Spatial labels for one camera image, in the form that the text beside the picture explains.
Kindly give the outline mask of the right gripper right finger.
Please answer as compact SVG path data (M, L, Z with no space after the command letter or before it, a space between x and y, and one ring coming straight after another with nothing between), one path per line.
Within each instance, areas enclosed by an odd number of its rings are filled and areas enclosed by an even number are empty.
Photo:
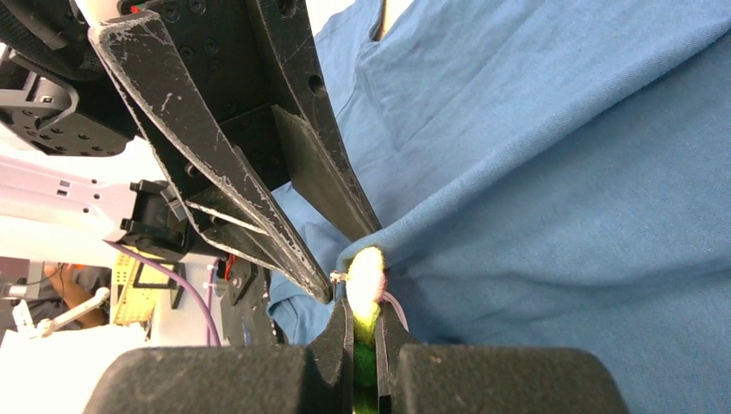
M396 310L376 324L381 413L625 413L613 377L573 348L419 343Z

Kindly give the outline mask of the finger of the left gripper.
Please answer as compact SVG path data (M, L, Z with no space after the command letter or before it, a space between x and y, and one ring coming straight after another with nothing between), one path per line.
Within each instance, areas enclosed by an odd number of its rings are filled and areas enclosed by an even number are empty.
M294 189L351 241L381 224L356 178L328 99L304 1L247 1Z
M91 27L88 38L194 230L210 246L330 302L328 276L219 127L162 18L152 11L113 18Z

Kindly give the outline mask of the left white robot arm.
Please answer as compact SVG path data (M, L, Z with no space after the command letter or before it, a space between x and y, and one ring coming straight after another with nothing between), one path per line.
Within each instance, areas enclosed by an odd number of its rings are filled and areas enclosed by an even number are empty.
M173 260L233 254L334 285L272 191L350 240L380 225L347 158L304 1L4 1L1 124L53 157L146 141L162 183L1 160L1 212Z

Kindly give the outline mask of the colourful plush flower brooch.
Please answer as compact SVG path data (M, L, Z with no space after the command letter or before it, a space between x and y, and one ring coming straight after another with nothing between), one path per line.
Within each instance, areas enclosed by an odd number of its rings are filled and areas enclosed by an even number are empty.
M344 272L330 274L344 288L352 343L354 413L392 413L401 348L412 342L403 311L387 292L384 253L377 247L359 251Z

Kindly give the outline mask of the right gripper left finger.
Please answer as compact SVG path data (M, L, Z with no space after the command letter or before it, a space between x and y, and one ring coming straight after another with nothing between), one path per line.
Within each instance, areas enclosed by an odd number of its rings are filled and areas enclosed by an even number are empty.
M308 346L137 348L103 373L86 413L350 413L353 314L338 301Z

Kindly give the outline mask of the blue t-shirt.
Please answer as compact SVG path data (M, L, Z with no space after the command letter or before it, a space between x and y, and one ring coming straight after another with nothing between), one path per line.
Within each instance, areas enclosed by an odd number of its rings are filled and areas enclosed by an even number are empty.
M729 2L356 1L315 43L383 226L278 188L325 271L375 246L421 341L580 348L633 413L729 412Z

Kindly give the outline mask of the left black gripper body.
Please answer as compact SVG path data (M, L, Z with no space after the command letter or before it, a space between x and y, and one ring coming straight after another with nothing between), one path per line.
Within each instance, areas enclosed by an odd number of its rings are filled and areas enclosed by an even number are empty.
M211 189L196 161L212 160L236 178L254 173L277 189L291 180L291 166L248 8L243 1L4 1L1 124L44 154L120 154L133 119L88 40L85 14L105 20L152 11L203 99L175 118L190 126L209 112L231 145L215 148L207 129L189 134L194 148L184 155L153 134L153 151L175 188L184 195Z

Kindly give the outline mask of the person's bare forearm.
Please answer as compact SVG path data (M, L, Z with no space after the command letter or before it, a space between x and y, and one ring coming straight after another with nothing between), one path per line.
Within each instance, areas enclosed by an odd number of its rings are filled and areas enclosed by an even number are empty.
M90 299L98 285L97 276L90 267L50 264L45 265L43 271L47 277L43 287L50 297L44 307L52 316Z

